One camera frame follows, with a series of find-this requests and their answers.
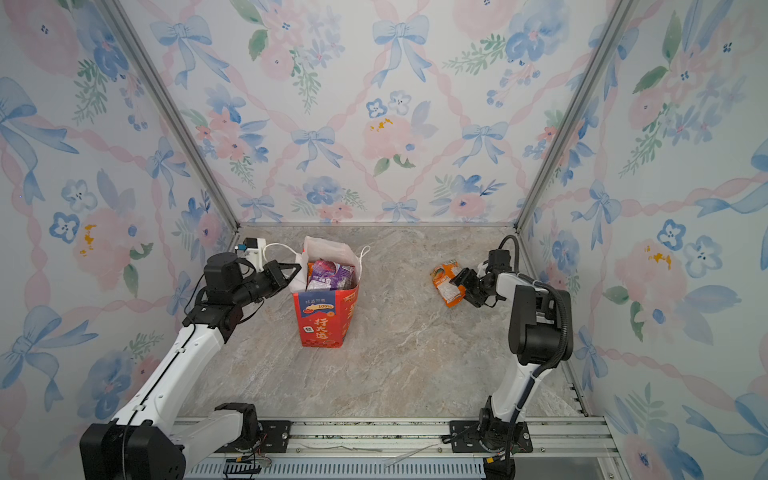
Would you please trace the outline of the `orange snack bag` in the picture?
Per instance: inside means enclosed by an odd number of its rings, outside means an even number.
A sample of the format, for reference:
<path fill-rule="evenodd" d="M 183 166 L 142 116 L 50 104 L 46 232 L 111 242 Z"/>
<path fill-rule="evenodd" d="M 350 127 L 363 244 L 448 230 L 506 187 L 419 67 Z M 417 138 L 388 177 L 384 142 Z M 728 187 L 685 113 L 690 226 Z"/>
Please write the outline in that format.
<path fill-rule="evenodd" d="M 442 263 L 435 267 L 431 274 L 431 280 L 448 308 L 458 305 L 465 297 L 466 288 L 457 286 L 453 280 L 460 273 L 461 267 L 455 260 Z"/>

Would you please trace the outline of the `purple snack bag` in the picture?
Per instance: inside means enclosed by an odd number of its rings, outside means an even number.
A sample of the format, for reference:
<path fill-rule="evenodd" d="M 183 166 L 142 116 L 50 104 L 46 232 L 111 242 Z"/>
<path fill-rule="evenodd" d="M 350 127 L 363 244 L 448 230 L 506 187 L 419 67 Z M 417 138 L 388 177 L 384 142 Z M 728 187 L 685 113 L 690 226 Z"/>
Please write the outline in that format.
<path fill-rule="evenodd" d="M 307 291 L 349 290 L 356 285 L 355 268 L 328 260 L 308 264 Z"/>

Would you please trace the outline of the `red paper gift bag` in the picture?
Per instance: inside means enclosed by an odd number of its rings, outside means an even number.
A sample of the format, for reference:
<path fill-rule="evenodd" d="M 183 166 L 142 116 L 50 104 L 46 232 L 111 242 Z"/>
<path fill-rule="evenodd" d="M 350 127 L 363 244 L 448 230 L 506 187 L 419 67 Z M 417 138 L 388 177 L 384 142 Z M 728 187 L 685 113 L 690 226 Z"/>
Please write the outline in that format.
<path fill-rule="evenodd" d="M 341 242 L 307 236 L 302 251 L 296 254 L 301 272 L 290 282 L 299 337 L 304 347 L 339 348 L 351 325 L 363 273 L 363 259 L 370 247 L 358 253 Z M 308 264 L 328 260 L 355 268 L 356 285 L 349 290 L 307 291 Z"/>

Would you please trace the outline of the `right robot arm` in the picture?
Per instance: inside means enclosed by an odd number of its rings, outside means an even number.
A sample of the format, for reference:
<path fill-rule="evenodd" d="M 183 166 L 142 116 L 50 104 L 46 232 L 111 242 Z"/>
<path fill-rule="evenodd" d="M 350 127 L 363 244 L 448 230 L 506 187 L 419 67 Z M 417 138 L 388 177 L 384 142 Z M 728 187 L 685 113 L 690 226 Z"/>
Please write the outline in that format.
<path fill-rule="evenodd" d="M 476 308 L 509 308 L 511 362 L 481 409 L 476 431 L 464 434 L 490 452 L 511 448 L 540 381 L 573 351 L 570 295 L 522 273 L 519 266 L 519 253 L 500 247 L 488 253 L 480 271 L 464 268 L 450 280 Z"/>

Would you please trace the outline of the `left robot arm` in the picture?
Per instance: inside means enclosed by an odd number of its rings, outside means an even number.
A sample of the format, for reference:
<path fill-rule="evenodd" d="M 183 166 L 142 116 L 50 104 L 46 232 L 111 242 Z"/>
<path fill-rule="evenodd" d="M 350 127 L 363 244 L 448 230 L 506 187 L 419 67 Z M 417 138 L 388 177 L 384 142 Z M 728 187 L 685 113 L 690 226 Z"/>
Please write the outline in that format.
<path fill-rule="evenodd" d="M 222 350 L 245 309 L 287 289 L 298 263 L 257 267 L 234 252 L 211 256 L 171 350 L 138 393 L 107 423 L 90 425 L 79 441 L 87 479 L 181 479 L 222 447 L 253 454 L 266 435 L 254 405 L 224 403 L 180 433 L 173 427 L 194 384 Z"/>

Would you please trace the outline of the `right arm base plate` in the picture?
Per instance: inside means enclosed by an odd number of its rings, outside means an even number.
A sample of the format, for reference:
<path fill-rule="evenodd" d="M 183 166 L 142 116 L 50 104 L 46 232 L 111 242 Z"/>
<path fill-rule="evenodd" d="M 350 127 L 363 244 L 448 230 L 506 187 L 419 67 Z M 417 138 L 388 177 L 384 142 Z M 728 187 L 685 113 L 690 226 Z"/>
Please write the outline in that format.
<path fill-rule="evenodd" d="M 480 431 L 479 422 L 452 420 L 449 433 L 442 440 L 449 444 L 453 453 L 501 454 L 507 444 L 509 427 L 506 424 Z M 532 453 L 533 444 L 528 425 L 517 423 L 511 433 L 510 453 Z"/>

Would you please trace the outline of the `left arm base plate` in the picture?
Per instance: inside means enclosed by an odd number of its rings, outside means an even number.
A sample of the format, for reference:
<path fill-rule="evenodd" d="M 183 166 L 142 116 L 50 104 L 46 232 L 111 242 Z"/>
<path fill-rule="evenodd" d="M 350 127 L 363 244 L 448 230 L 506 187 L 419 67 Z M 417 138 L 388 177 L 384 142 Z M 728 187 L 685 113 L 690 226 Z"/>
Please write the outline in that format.
<path fill-rule="evenodd" d="M 246 437 L 246 452 L 286 453 L 293 423 L 289 420 L 259 420 Z"/>

